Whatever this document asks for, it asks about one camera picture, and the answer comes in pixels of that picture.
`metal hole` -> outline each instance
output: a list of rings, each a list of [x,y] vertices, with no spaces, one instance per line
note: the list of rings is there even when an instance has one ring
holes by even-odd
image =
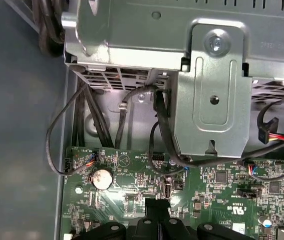
[[[118,230],[120,227],[119,226],[111,226],[111,230],[116,231]]]
[[[220,101],[220,99],[218,98],[218,96],[213,95],[213,96],[210,97],[210,102],[213,105],[217,105],[219,101]]]
[[[177,220],[176,219],[170,219],[169,221],[168,221],[170,224],[177,224]]]
[[[152,18],[155,20],[159,20],[161,18],[161,13],[159,11],[152,12]]]

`small white label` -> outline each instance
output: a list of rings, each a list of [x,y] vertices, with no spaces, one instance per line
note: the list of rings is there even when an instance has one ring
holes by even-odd
[[[232,230],[244,235],[245,223],[233,223]]]

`surface-mount component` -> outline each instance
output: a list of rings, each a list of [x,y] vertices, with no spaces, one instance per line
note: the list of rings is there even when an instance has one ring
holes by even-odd
[[[108,189],[113,182],[113,174],[108,169],[97,169],[92,174],[92,184],[99,190]]]
[[[280,193],[281,183],[279,181],[270,182],[268,192],[270,194],[279,194]]]
[[[227,183],[227,172],[225,171],[217,171],[215,174],[215,182],[218,184]]]

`capacitor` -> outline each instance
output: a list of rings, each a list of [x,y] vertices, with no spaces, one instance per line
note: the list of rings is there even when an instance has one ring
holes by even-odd
[[[110,170],[99,168],[92,175],[92,184],[99,190],[106,190],[111,186],[113,179],[113,174]]]
[[[265,227],[265,228],[269,228],[270,226],[272,226],[271,220],[268,219],[266,216],[263,216],[263,215],[258,218],[258,222],[260,224],[262,224],[263,227]]]

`wire connector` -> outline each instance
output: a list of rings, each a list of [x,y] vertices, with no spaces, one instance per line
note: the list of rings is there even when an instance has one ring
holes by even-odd
[[[276,133],[278,128],[278,118],[274,117],[271,121],[263,123],[258,128],[258,139],[264,143],[268,144],[269,134]]]

